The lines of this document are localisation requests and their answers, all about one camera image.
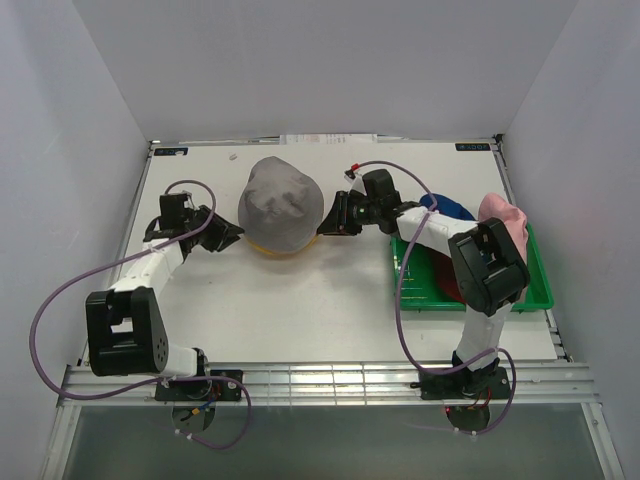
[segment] white enclosure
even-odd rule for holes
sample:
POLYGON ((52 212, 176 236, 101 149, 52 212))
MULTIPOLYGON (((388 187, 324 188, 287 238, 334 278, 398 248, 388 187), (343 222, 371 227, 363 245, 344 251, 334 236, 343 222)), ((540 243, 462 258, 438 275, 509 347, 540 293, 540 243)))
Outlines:
POLYGON ((576 0, 75 0, 148 139, 506 131, 576 0))
MULTIPOLYGON (((147 142, 336 132, 506 133, 560 333, 590 364, 635 478, 639 31, 636 0, 0 0, 3 478, 37 478, 55 416, 28 354, 31 318, 60 283, 124 252, 147 142)), ((150 178, 178 174, 161 170, 150 178)), ((471 202, 502 185, 494 175, 474 190, 472 177, 471 202)), ((55 381, 83 353, 86 294, 108 280, 45 316, 39 352, 55 381)), ((442 352, 455 343, 441 339, 442 352)))

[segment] purple cable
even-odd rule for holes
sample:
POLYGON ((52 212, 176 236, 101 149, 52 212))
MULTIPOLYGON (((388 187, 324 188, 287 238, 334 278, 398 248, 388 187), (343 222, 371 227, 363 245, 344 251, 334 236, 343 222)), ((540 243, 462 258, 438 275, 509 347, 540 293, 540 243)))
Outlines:
MULTIPOLYGON (((211 190, 211 188, 209 188, 209 186, 205 185, 204 183, 202 183, 202 182, 200 182, 198 180, 179 180, 177 182, 173 182, 171 185, 169 185, 166 188, 164 193, 167 194, 174 187, 176 187, 178 185, 183 185, 183 184, 198 185, 198 186, 204 188, 207 191, 207 193, 211 197, 211 211, 209 212, 209 216, 207 217, 205 222, 200 227, 196 228, 195 230, 193 230, 191 232, 187 232, 187 233, 179 235, 179 236, 177 236, 175 238, 167 240, 166 242, 163 242, 163 243, 159 244, 158 246, 156 246, 154 248, 154 250, 160 250, 160 249, 162 249, 164 247, 167 247, 167 246, 169 246, 169 245, 171 245, 173 243, 180 242, 181 240, 185 240, 185 239, 187 239, 189 237, 192 237, 194 235, 199 234, 200 232, 204 231, 204 229, 209 226, 209 223, 211 223, 211 220, 213 219, 213 217, 215 215, 216 196, 214 195, 214 193, 211 190)), ((133 390, 135 388, 142 387, 143 385, 149 385, 149 384, 152 384, 152 383, 158 383, 158 382, 162 381, 161 378, 155 378, 154 377, 154 378, 149 378, 147 380, 142 380, 141 382, 132 383, 131 385, 127 385, 126 387, 122 387, 122 388, 119 388, 117 390, 113 390, 111 392, 106 392, 106 393, 97 393, 97 394, 94 394, 94 395, 80 395, 80 394, 77 394, 77 393, 71 393, 71 392, 67 392, 66 390, 63 390, 62 388, 60 388, 58 385, 53 383, 53 381, 47 376, 47 373, 44 371, 44 368, 42 367, 42 363, 40 363, 40 359, 38 358, 38 352, 36 350, 36 331, 38 329, 38 324, 40 323, 40 320, 41 320, 42 315, 43 315, 44 311, 46 310, 46 308, 49 306, 49 304, 51 304, 51 302, 58 295, 60 295, 62 292, 64 292, 70 286, 78 283, 81 280, 84 280, 85 278, 88 278, 88 277, 90 277, 92 275, 95 275, 97 273, 104 272, 105 270, 109 270, 109 269, 111 269, 113 267, 117 267, 118 265, 122 265, 122 264, 130 262, 132 260, 137 260, 139 258, 142 258, 145 255, 149 255, 154 250, 151 250, 151 249, 144 250, 142 252, 138 252, 138 253, 135 253, 135 254, 130 255, 128 257, 125 257, 125 258, 123 258, 121 260, 116 260, 114 262, 107 263, 106 265, 94 268, 93 270, 89 270, 88 272, 80 274, 80 275, 72 278, 71 280, 68 280, 67 282, 63 283, 62 285, 60 285, 58 288, 56 288, 53 291, 53 293, 51 293, 51 295, 49 295, 45 299, 44 302, 42 302, 42 305, 40 305, 40 308, 38 308, 38 311, 36 312, 35 316, 33 317, 33 321, 31 322, 31 329, 29 330, 29 353, 31 354, 31 361, 33 362, 33 366, 35 367, 36 372, 38 373, 38 376, 42 379, 44 384, 47 387, 49 387, 49 389, 51 389, 52 391, 57 393, 59 396, 61 396, 63 398, 69 398, 71 400, 101 400, 101 399, 104 399, 104 398, 109 398, 109 397, 113 397, 115 395, 119 395, 119 394, 124 393, 124 392, 128 392, 129 390, 133 390)), ((240 432, 240 435, 235 440, 233 440, 233 442, 231 442, 229 445, 223 445, 223 446, 215 446, 214 445, 214 446, 211 446, 211 448, 215 448, 217 450, 224 450, 226 448, 230 448, 233 445, 235 445, 242 438, 242 436, 246 433, 247 428, 249 427, 249 421, 251 419, 251 398, 249 397, 249 392, 247 391, 247 389, 244 387, 244 385, 242 385, 237 380, 234 380, 233 378, 227 378, 227 377, 190 377, 190 378, 178 378, 178 379, 176 379, 176 381, 194 382, 194 381, 198 381, 198 380, 212 380, 212 379, 224 380, 224 381, 227 381, 227 382, 235 383, 236 385, 238 385, 242 389, 242 391, 244 392, 244 394, 245 394, 245 396, 247 398, 247 406, 248 406, 247 421, 245 422, 245 425, 242 428, 242 431, 240 432)))
POLYGON ((401 172, 406 173, 411 178, 413 178, 416 182, 418 182, 418 185, 420 185, 424 189, 424 191, 427 192, 427 195, 429 195, 429 197, 431 198, 431 206, 429 207, 429 211, 431 212, 434 211, 435 208, 438 206, 438 200, 436 200, 436 197, 433 195, 433 193, 431 193, 431 190, 429 190, 429 187, 427 187, 427 185, 422 180, 420 180, 420 178, 418 178, 418 176, 415 173, 407 170, 403 166, 398 165, 397 163, 388 162, 386 160, 370 160, 368 162, 358 164, 358 167, 366 167, 367 165, 388 165, 389 167, 393 167, 395 169, 400 170, 401 172))
MULTIPOLYGON (((422 182, 422 180, 420 180, 414 173, 410 172, 406 168, 404 168, 404 167, 402 167, 400 165, 397 165, 397 164, 395 164, 393 162, 388 162, 386 160, 373 160, 373 161, 370 161, 370 162, 364 162, 364 163, 359 164, 360 167, 367 166, 367 165, 388 165, 390 167, 397 168, 398 170, 406 173, 411 178, 416 180, 418 182, 418 184, 420 184, 420 186, 431 197, 432 204, 428 209, 429 212, 433 212, 433 210, 435 210, 435 208, 437 207, 437 201, 436 201, 434 195, 431 193, 431 190, 429 190, 429 188, 422 182)), ((400 301, 402 299, 402 284, 404 282, 404 275, 405 275, 405 272, 407 270, 407 264, 409 263, 409 257, 411 256, 411 252, 413 251, 413 247, 416 245, 416 242, 418 241, 418 238, 420 237, 420 234, 422 233, 422 230, 424 229, 424 226, 426 225, 427 221, 429 220, 429 216, 430 216, 430 213, 427 213, 423 217, 422 221, 418 225, 418 228, 416 229, 416 232, 413 234, 413 237, 409 241, 409 245, 407 246, 407 250, 405 251, 404 257, 402 258, 402 263, 401 263, 401 266, 400 266, 400 274, 398 275, 398 284, 396 285, 395 308, 394 308, 395 317, 396 317, 396 330, 398 332, 398 340, 400 340, 400 346, 402 347, 402 351, 404 352, 404 354, 407 357, 407 359, 409 360, 409 362, 411 362, 411 364, 414 367, 416 367, 418 369, 418 371, 420 371, 422 373, 427 373, 427 374, 430 374, 430 375, 450 375, 452 373, 456 373, 456 372, 459 372, 460 370, 463 370, 464 368, 468 367, 472 363, 477 362, 481 358, 486 357, 487 355, 491 355, 491 354, 497 353, 497 352, 504 353, 504 355, 507 357, 507 360, 509 361, 509 365, 511 367, 511 374, 512 374, 512 382, 511 383, 512 383, 512 387, 511 387, 511 391, 509 392, 509 399, 507 400, 507 404, 505 405, 504 410, 502 411, 500 416, 496 419, 496 421, 493 422, 491 425, 489 425, 487 428, 475 432, 476 435, 477 434, 482 434, 482 433, 488 433, 491 430, 493 430, 495 427, 497 427, 500 424, 500 422, 502 422, 504 417, 507 415, 509 409, 511 408, 511 403, 513 402, 513 397, 514 397, 514 395, 516 393, 516 368, 515 368, 515 363, 513 362, 513 358, 511 358, 511 355, 509 354, 509 352, 507 352, 504 348, 498 348, 498 349, 488 348, 488 349, 480 352, 479 354, 477 354, 475 357, 470 358, 466 362, 463 362, 460 365, 456 365, 455 367, 444 368, 444 369, 426 368, 426 367, 423 367, 422 365, 420 365, 420 363, 418 363, 418 361, 413 357, 413 355, 411 355, 411 352, 409 351, 409 347, 407 346, 407 342, 406 342, 406 340, 404 338, 404 331, 402 329, 402 314, 401 314, 401 308, 400 308, 400 301)), ((437 429, 437 427, 418 427, 418 428, 425 428, 425 429, 430 429, 430 430, 437 429)), ((473 434, 473 432, 465 432, 465 431, 463 431, 463 433, 468 433, 470 435, 473 434)))

